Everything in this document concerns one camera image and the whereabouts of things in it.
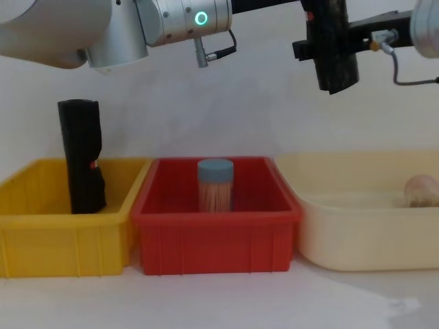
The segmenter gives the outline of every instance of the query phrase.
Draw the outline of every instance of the beige plastic bin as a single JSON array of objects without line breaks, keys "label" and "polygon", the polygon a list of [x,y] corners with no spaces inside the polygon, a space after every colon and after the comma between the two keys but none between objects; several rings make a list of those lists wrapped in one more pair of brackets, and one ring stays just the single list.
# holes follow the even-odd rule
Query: beige plastic bin
[{"label": "beige plastic bin", "polygon": [[300,251],[337,271],[439,268],[439,208],[404,208],[413,175],[439,179],[439,151],[292,154],[276,164],[305,210]]}]

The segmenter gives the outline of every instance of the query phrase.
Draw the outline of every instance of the green indicator light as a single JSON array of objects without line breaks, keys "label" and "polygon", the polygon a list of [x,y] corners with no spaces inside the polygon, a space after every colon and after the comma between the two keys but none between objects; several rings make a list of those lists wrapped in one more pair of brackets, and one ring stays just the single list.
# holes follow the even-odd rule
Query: green indicator light
[{"label": "green indicator light", "polygon": [[205,12],[198,12],[195,15],[195,23],[197,23],[198,25],[205,25],[208,20],[209,18]]}]

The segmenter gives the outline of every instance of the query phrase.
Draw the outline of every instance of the white wall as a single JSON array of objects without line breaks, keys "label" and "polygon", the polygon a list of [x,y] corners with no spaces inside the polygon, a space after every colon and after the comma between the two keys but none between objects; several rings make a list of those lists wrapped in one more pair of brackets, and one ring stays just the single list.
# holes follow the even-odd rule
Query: white wall
[{"label": "white wall", "polygon": [[[416,0],[348,0],[351,20],[411,10]],[[267,154],[439,146],[439,86],[396,87],[383,53],[358,55],[361,82],[330,97],[313,62],[299,3],[235,16],[239,52],[198,69],[193,43],[153,49],[135,73],[103,76],[0,58],[0,177],[34,158],[62,156],[57,101],[101,104],[104,156]],[[208,50],[228,35],[205,39]],[[439,75],[439,61],[399,51],[403,79]]]}]

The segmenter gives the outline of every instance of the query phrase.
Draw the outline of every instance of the beige ball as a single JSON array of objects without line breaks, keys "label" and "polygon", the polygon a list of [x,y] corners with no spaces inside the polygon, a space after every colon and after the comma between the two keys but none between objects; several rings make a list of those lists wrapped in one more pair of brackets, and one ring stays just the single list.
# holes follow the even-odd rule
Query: beige ball
[{"label": "beige ball", "polygon": [[410,208],[439,207],[439,182],[429,175],[414,176],[405,185],[404,196]]}]

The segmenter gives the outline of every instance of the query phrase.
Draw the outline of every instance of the toothpick container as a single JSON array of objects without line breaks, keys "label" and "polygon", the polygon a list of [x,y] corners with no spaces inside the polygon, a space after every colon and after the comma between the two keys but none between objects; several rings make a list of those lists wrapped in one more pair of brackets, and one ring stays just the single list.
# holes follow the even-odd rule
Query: toothpick container
[{"label": "toothpick container", "polygon": [[225,159],[203,160],[198,163],[198,190],[201,212],[232,210],[234,169]]}]

